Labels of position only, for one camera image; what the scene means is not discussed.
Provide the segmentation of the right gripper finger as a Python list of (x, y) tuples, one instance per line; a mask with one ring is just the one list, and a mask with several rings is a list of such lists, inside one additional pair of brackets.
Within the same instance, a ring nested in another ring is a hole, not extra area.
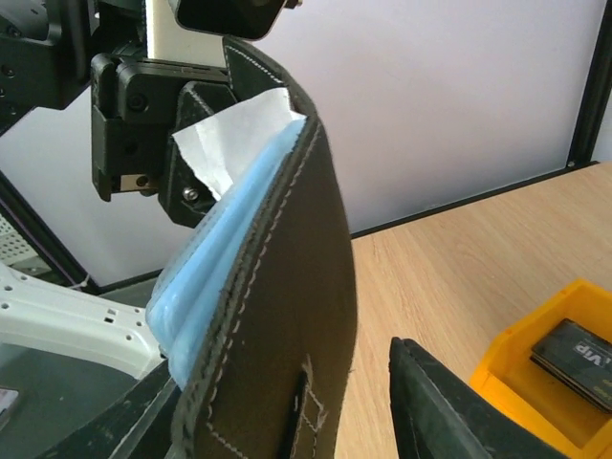
[(486, 402), (413, 339), (389, 348), (390, 408), (401, 458), (562, 458)]

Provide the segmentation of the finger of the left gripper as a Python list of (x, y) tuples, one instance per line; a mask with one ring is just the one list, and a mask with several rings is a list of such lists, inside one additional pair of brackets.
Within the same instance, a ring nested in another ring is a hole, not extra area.
[(216, 201), (182, 159), (172, 135), (236, 102), (225, 83), (190, 81), (179, 92), (176, 120), (165, 151), (164, 211), (177, 225), (195, 228)]

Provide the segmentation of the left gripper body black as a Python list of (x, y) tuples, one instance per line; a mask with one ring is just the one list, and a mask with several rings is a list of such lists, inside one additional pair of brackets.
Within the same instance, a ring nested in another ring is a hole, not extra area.
[(92, 182), (101, 200), (156, 187), (179, 94), (191, 81), (225, 85), (228, 76), (220, 68), (149, 58), (92, 59)]

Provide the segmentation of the black VIP card stack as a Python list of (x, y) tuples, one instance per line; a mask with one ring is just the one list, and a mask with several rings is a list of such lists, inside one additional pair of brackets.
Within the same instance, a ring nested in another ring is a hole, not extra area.
[(611, 343), (565, 318), (530, 359), (602, 412), (611, 413)]

